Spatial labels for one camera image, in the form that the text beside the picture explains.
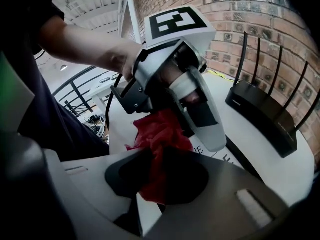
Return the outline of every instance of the hand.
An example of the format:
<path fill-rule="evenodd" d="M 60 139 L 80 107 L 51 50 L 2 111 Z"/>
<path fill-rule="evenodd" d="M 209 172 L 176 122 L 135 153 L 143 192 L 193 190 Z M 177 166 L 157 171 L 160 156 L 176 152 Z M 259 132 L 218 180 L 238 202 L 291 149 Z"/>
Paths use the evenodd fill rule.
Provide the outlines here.
<path fill-rule="evenodd" d="M 130 43 L 125 49 L 122 50 L 122 53 L 113 51 L 114 55 L 112 57 L 112 61 L 114 66 L 120 67 L 119 64 L 122 65 L 121 72 L 127 81 L 131 80 L 133 77 L 132 68 L 141 49 L 142 46 L 140 44 Z M 169 87 L 182 74 L 183 72 L 173 63 L 173 61 L 169 61 L 165 68 L 160 71 L 159 81 L 163 82 L 164 85 Z M 183 100 L 187 103 L 194 104 L 200 100 L 200 97 L 197 92 L 194 91 Z"/>

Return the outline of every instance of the black router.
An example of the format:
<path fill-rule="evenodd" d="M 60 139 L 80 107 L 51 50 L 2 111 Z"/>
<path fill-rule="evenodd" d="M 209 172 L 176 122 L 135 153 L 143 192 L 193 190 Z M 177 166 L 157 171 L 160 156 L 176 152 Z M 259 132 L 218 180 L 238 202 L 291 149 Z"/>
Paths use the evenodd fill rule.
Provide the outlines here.
<path fill-rule="evenodd" d="M 279 155 L 282 158 L 285 158 L 293 152 L 297 151 L 298 145 L 296 132 L 307 121 L 307 119 L 315 109 L 318 101 L 320 100 L 320 92 L 318 93 L 308 113 L 298 124 L 298 126 L 295 126 L 294 119 L 286 110 L 286 108 L 293 100 L 300 87 L 300 84 L 306 74 L 309 65 L 308 62 L 305 63 L 299 82 L 292 92 L 290 98 L 287 100 L 285 105 L 282 106 L 274 98 L 271 97 L 271 94 L 274 90 L 279 74 L 283 47 L 280 47 L 278 64 L 271 88 L 269 92 L 266 93 L 255 85 L 260 57 L 260 38 L 258 38 L 257 59 L 252 81 L 251 83 L 247 81 L 241 81 L 238 83 L 245 60 L 247 42 L 248 34 L 245 32 L 238 71 L 235 76 L 233 87 L 230 89 L 225 102 L 230 107 L 235 109 L 238 113 L 240 113 L 243 117 L 245 117 L 248 121 L 250 121 L 268 139 L 268 141 L 276 149 Z"/>

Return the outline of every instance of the red fabric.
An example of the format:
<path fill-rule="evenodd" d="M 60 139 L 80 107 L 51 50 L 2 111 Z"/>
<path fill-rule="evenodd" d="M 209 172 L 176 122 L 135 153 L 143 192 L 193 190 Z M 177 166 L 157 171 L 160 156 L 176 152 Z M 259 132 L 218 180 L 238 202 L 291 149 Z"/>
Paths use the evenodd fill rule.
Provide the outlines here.
<path fill-rule="evenodd" d="M 145 184 L 140 195 L 146 201 L 165 205 L 166 174 L 162 170 L 163 148 L 174 147 L 193 151 L 190 140 L 183 136 L 176 115 L 171 109 L 158 111 L 133 124 L 138 128 L 134 147 L 126 146 L 127 150 L 150 148 L 154 159 L 151 162 L 149 183 Z"/>

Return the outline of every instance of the railing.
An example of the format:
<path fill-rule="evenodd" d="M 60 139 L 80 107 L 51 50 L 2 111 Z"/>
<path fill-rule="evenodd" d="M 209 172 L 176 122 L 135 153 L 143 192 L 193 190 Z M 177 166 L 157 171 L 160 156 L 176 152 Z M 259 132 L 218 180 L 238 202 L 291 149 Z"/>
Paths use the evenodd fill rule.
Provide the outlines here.
<path fill-rule="evenodd" d="M 58 102 L 62 102 L 64 99 L 68 98 L 68 96 L 72 95 L 73 93 L 76 94 L 76 98 L 73 98 L 71 101 L 68 101 L 67 99 L 64 101 L 65 105 L 64 107 L 69 110 L 71 113 L 73 113 L 77 118 L 80 117 L 81 115 L 83 115 L 84 113 L 86 113 L 87 111 L 93 112 L 93 108 L 95 106 L 97 106 L 96 104 L 90 106 L 88 104 L 88 102 L 92 101 L 92 98 L 85 100 L 84 95 L 86 95 L 87 93 L 90 92 L 89 90 L 86 90 L 85 92 L 81 93 L 79 88 L 83 87 L 84 85 L 90 83 L 91 81 L 101 77 L 102 75 L 108 73 L 109 71 L 106 70 L 104 73 L 99 74 L 93 78 L 91 78 L 90 80 L 80 84 L 79 86 L 76 86 L 75 84 L 75 80 L 77 80 L 78 78 L 82 77 L 83 75 L 87 74 L 88 72 L 96 69 L 97 67 L 95 66 L 90 66 L 88 68 L 86 68 L 85 70 L 81 71 L 80 73 L 76 74 L 75 76 L 73 76 L 72 78 L 70 78 L 68 81 L 66 81 L 64 84 L 62 84 L 54 93 L 53 96 L 57 96 L 61 91 L 63 91 L 64 89 L 68 88 L 69 86 L 72 87 L 72 90 L 69 91 L 66 95 L 64 95 L 62 98 L 60 98 L 58 100 Z M 77 101 L 78 99 L 80 99 L 81 103 L 77 104 L 77 105 L 72 105 L 72 103 L 74 103 L 75 101 Z M 105 97 L 105 99 L 103 100 L 104 102 L 109 100 L 109 95 Z"/>

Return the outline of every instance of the forearm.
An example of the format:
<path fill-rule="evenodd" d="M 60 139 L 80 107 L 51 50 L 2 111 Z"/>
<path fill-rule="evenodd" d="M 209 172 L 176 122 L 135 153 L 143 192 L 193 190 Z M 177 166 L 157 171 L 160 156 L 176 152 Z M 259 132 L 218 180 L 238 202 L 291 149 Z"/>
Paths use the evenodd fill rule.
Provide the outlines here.
<path fill-rule="evenodd" d="M 118 73 L 125 65 L 132 66 L 142 47 L 118 36 L 66 25 L 56 18 L 42 27 L 39 43 L 50 55 L 61 60 Z"/>

